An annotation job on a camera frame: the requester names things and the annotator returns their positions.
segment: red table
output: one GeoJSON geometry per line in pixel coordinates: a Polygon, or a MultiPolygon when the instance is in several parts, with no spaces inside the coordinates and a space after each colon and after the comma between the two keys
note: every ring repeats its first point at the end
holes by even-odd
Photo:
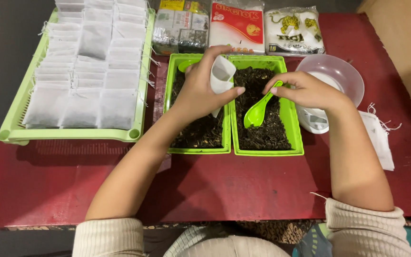
{"type": "MultiPolygon", "coordinates": [[[[361,73],[360,110],[374,102],[378,117],[402,123],[389,135],[395,163],[386,172],[394,200],[411,216],[411,100],[383,45],[364,15],[321,14],[328,54],[361,73]]],[[[167,58],[160,58],[157,96],[162,95],[167,58]]],[[[293,71],[300,59],[286,58],[293,71]]],[[[159,115],[149,89],[146,124],[159,115]]],[[[202,220],[324,218],[331,195],[328,134],[302,131],[304,156],[245,157],[172,155],[137,214],[144,223],[202,220]]],[[[39,140],[27,146],[0,143],[0,227],[70,225],[83,221],[96,190],[129,144],[112,140],[39,140]]]]}

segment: fingernail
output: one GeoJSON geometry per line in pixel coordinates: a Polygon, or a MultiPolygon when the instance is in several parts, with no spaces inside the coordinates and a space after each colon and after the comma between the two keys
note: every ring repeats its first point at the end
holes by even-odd
{"type": "Polygon", "coordinates": [[[242,95],[243,92],[245,92],[245,87],[239,87],[239,88],[237,89],[237,95],[238,95],[238,96],[242,95]]]}

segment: green plastic spoon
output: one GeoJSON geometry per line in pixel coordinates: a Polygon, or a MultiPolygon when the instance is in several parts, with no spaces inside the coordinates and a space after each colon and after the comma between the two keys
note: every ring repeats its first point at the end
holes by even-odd
{"type": "MultiPolygon", "coordinates": [[[[274,84],[273,87],[282,85],[283,82],[279,80],[274,84]]],[[[274,95],[270,91],[267,92],[267,94],[259,102],[257,102],[250,109],[248,109],[248,112],[245,114],[245,117],[243,118],[243,126],[245,128],[248,129],[249,127],[259,127],[261,126],[261,124],[263,124],[266,105],[272,96],[274,95]]]]}
{"type": "Polygon", "coordinates": [[[197,63],[197,62],[199,62],[199,61],[191,61],[191,60],[190,60],[190,61],[181,62],[181,63],[179,64],[179,71],[185,73],[186,68],[187,68],[188,66],[190,66],[191,64],[195,64],[195,63],[197,63]]]}

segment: green dish rack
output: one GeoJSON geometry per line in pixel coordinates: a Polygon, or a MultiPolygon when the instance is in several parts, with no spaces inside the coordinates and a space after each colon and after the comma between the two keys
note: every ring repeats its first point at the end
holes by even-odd
{"type": "MultiPolygon", "coordinates": [[[[179,64],[185,61],[198,61],[201,60],[202,54],[171,54],[169,59],[168,76],[166,80],[166,91],[164,93],[164,107],[163,113],[168,111],[171,106],[171,93],[172,86],[175,80],[175,74],[179,64]]],[[[171,154],[229,154],[231,153],[231,117],[229,104],[225,105],[222,110],[223,117],[223,131],[221,132],[221,145],[223,148],[214,149],[197,149],[197,148],[169,148],[168,153],[171,154]]]]}
{"type": "MultiPolygon", "coordinates": [[[[252,67],[254,69],[270,69],[276,73],[286,72],[285,61],[279,56],[248,56],[248,55],[231,55],[228,60],[236,66],[237,69],[245,69],[252,67]]],[[[236,155],[246,156],[295,156],[304,155],[304,145],[300,135],[299,121],[297,119],[296,108],[294,102],[280,98],[280,120],[283,122],[286,130],[286,137],[291,143],[291,149],[285,151],[256,151],[242,150],[239,148],[239,137],[237,134],[237,117],[236,103],[230,102],[231,109],[231,127],[232,140],[234,142],[234,153],[236,155]]]]}
{"type": "MultiPolygon", "coordinates": [[[[57,11],[55,8],[50,16],[49,22],[58,21],[57,11]]],[[[148,78],[150,55],[152,52],[152,32],[155,21],[155,10],[148,9],[148,13],[147,34],[143,47],[143,52],[146,54],[142,58],[141,78],[148,78]]],[[[30,90],[33,88],[31,77],[34,74],[34,69],[45,56],[48,43],[49,36],[47,33],[44,33],[26,71],[25,77],[15,95],[14,101],[1,125],[0,141],[19,145],[27,145],[31,139],[116,139],[123,142],[137,142],[143,134],[145,118],[144,102],[147,98],[147,82],[142,79],[139,81],[136,113],[131,130],[96,128],[26,129],[25,125],[22,125],[30,102],[30,90]]]]}

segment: sleeve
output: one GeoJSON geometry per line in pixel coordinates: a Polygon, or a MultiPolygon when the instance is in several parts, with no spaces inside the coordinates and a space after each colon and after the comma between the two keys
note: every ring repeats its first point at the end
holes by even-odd
{"type": "Polygon", "coordinates": [[[403,211],[371,211],[326,200],[326,220],[334,257],[411,257],[403,211]]]}
{"type": "Polygon", "coordinates": [[[143,228],[138,219],[101,219],[80,223],[73,257],[142,257],[143,228]]]}

